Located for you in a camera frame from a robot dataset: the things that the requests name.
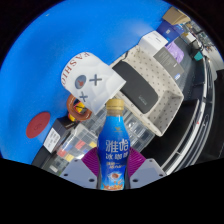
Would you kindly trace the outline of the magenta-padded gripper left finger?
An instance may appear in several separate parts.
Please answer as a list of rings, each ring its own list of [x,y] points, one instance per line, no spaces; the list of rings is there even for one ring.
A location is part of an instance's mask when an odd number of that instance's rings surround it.
[[[93,148],[82,159],[73,159],[61,173],[61,177],[81,187],[97,189],[99,174],[97,149]]]

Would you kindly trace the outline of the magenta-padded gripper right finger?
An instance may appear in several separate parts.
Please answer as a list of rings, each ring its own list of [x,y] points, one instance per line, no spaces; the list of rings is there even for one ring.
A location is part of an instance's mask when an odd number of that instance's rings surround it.
[[[128,157],[128,188],[136,189],[166,176],[166,173],[153,159],[146,159],[131,148]]]

